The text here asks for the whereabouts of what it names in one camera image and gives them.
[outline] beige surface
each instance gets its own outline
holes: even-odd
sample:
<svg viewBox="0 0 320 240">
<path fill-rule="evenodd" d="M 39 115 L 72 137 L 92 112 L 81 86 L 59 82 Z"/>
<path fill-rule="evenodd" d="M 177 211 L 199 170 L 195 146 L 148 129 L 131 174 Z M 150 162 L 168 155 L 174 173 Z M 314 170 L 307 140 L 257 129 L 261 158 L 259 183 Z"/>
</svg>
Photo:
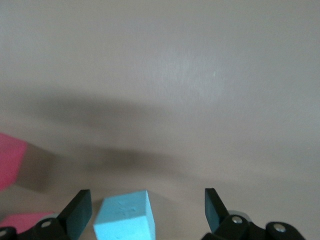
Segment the beige surface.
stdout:
<svg viewBox="0 0 320 240">
<path fill-rule="evenodd" d="M 215 187 L 318 239 L 319 23 L 319 1 L 1 1 L 0 132 L 50 154 L 0 214 L 148 189 L 158 239 L 197 240 Z"/>
</svg>

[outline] light blue cube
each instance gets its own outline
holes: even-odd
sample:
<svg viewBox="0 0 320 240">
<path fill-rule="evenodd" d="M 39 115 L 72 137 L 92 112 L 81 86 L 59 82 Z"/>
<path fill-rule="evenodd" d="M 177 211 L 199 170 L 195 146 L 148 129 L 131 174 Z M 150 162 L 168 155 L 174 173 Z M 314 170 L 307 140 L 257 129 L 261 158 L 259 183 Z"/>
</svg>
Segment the light blue cube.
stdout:
<svg viewBox="0 0 320 240">
<path fill-rule="evenodd" d="M 105 198 L 93 228 L 98 240 L 155 240 L 147 190 Z"/>
</svg>

